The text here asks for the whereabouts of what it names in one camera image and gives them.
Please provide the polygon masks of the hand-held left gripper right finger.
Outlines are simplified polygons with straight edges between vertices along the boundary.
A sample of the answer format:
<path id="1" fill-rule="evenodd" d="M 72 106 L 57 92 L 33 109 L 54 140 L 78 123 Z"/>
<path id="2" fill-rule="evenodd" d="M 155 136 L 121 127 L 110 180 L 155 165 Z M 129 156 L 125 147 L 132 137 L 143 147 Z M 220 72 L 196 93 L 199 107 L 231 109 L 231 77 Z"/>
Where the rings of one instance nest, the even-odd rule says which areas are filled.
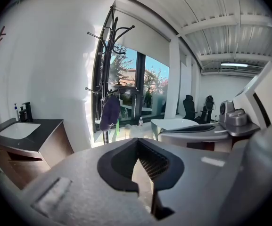
<path id="1" fill-rule="evenodd" d="M 246 142 L 230 153 L 138 140 L 138 156 L 153 181 L 152 213 L 159 226 L 218 226 L 220 210 L 241 162 Z"/>

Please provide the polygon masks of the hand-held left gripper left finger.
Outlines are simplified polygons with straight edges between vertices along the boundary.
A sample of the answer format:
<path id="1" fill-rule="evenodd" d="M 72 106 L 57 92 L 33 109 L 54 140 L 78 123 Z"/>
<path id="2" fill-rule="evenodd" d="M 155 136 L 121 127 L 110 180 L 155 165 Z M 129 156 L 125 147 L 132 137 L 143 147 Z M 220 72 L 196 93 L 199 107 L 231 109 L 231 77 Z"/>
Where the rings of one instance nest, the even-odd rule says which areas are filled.
<path id="1" fill-rule="evenodd" d="M 38 176 L 22 192 L 21 213 L 32 226 L 151 226 L 136 192 L 118 191 L 99 175 L 105 153 L 123 140 L 74 153 Z"/>

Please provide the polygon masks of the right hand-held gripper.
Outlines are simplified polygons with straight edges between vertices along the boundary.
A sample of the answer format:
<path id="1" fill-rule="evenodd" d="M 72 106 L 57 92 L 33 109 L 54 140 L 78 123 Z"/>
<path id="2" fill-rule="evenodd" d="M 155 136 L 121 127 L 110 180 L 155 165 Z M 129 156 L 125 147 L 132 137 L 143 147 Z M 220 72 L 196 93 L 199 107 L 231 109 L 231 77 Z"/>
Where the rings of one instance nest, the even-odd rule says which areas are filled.
<path id="1" fill-rule="evenodd" d="M 231 136 L 249 135 L 258 129 L 271 126 L 272 62 L 268 62 L 232 100 L 221 103 L 219 123 L 200 124 L 182 129 L 162 129 L 158 134 L 158 141 L 218 142 L 230 139 Z"/>

